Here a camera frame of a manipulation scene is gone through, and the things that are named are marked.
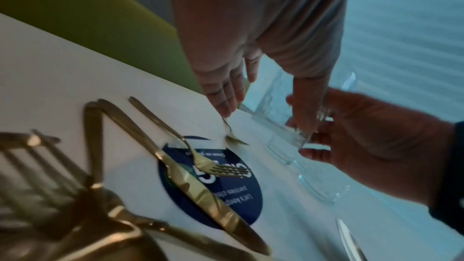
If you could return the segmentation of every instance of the yellow-green surface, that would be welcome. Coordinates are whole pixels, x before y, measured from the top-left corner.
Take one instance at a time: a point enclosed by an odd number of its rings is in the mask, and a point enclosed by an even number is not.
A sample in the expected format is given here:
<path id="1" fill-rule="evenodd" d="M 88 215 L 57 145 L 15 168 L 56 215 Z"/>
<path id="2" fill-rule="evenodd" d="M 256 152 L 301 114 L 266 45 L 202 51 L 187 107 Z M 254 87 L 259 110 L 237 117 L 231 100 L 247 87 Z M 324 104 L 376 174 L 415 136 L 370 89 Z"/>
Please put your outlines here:
<path id="1" fill-rule="evenodd" d="M 202 92 L 175 29 L 134 0 L 0 0 L 0 13 Z"/>

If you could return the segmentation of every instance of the white tabletop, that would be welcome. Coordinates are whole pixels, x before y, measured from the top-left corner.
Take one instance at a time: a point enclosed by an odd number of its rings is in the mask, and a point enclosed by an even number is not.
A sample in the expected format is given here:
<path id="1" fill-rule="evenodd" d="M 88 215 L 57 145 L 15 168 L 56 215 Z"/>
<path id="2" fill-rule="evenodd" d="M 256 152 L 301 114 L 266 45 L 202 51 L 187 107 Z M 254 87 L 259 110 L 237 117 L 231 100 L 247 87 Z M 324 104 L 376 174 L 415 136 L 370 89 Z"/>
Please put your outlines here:
<path id="1" fill-rule="evenodd" d="M 137 97 L 184 135 L 225 144 L 221 118 L 203 95 L 1 14 L 0 91 L 0 130 L 37 128 L 57 136 L 62 139 L 60 148 L 82 167 L 86 167 L 82 107 L 98 98 L 119 106 L 159 145 L 171 137 L 135 110 L 127 97 Z M 319 203 L 266 153 L 268 130 L 241 111 L 232 115 L 230 123 L 234 133 L 251 144 L 229 148 L 252 168 L 261 186 L 263 211 L 252 227 L 270 245 L 274 257 L 347 260 L 335 226 L 338 217 L 351 229 L 368 260 L 442 260 L 412 228 L 359 186 L 334 206 Z M 159 183 L 157 163 L 108 119 L 104 132 L 108 186 L 131 210 L 244 248 L 223 231 L 202 225 L 177 208 Z M 7 168 L 6 162 L 0 164 Z M 132 197 L 134 191 L 145 201 Z M 163 241 L 161 245 L 172 260 L 187 256 L 205 260 L 173 244 Z"/>

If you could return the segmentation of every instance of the clear glass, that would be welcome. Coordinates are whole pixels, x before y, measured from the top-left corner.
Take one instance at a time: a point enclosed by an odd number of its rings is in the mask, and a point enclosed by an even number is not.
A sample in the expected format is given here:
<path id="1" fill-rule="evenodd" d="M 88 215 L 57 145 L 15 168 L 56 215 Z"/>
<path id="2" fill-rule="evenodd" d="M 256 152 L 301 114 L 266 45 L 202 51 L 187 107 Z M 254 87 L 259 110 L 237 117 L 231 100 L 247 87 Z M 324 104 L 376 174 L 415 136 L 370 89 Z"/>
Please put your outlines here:
<path id="1" fill-rule="evenodd" d="M 298 130 L 285 126 L 291 117 L 291 107 L 285 98 L 292 93 L 293 77 L 279 72 L 260 102 L 253 119 L 273 131 L 266 150 L 280 163 L 297 170 L 301 185 L 323 203 L 334 203 L 350 189 L 350 178 L 330 164 L 302 158 L 298 149 L 305 147 L 324 148 L 306 144 L 307 137 Z M 337 64 L 333 70 L 329 86 L 344 91 L 352 90 L 356 84 L 356 74 L 347 64 Z M 318 119 L 325 119 L 325 111 L 318 113 Z"/>

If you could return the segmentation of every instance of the hand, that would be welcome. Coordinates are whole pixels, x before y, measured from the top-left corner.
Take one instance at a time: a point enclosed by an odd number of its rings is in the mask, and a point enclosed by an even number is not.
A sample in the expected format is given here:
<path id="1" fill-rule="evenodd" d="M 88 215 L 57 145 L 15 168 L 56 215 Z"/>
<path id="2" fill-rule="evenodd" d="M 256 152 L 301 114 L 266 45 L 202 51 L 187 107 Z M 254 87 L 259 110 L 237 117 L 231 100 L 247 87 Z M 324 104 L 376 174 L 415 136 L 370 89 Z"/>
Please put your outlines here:
<path id="1" fill-rule="evenodd" d="M 172 0 L 184 53 L 223 116 L 245 98 L 263 53 L 295 76 L 295 121 L 311 132 L 338 58 L 346 0 Z"/>
<path id="2" fill-rule="evenodd" d="M 287 97 L 292 104 L 293 97 Z M 454 137 L 453 124 L 361 94 L 328 89 L 333 122 L 311 137 L 330 151 L 301 149 L 354 180 L 392 196 L 432 205 Z"/>

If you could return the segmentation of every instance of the round sticker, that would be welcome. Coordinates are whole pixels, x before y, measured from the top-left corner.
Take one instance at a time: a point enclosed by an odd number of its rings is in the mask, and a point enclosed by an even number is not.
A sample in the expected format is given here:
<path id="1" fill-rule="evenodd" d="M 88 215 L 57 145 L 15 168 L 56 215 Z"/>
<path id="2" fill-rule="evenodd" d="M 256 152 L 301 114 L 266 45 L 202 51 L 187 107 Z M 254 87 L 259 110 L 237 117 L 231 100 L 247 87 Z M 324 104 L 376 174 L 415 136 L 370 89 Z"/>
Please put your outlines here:
<path id="1" fill-rule="evenodd" d="M 195 142 L 208 142 L 208 139 L 195 136 L 185 137 L 195 148 Z M 229 166 L 248 166 L 229 149 L 195 148 L 198 153 L 212 161 Z M 244 177 L 223 177 L 206 174 L 193 165 L 191 153 L 187 148 L 169 146 L 166 144 L 163 151 L 171 156 L 177 163 L 187 170 L 191 175 L 202 182 L 211 192 L 218 196 L 223 202 L 240 215 L 248 224 L 253 224 L 261 214 L 262 193 L 261 188 L 252 172 Z M 161 182 L 166 192 L 176 205 L 195 220 L 212 228 L 222 229 L 211 218 L 187 198 L 169 179 L 164 164 L 158 164 Z"/>

